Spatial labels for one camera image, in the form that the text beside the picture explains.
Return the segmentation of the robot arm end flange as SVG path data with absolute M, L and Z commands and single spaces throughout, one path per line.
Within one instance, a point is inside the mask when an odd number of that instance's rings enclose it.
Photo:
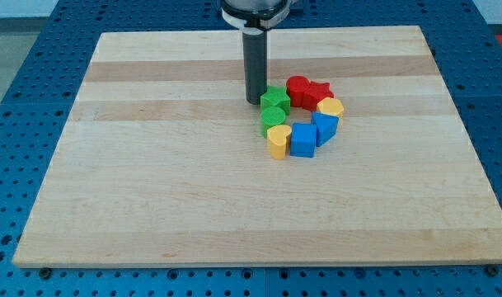
M 221 0 L 222 18 L 241 31 L 267 31 L 287 18 L 298 0 Z

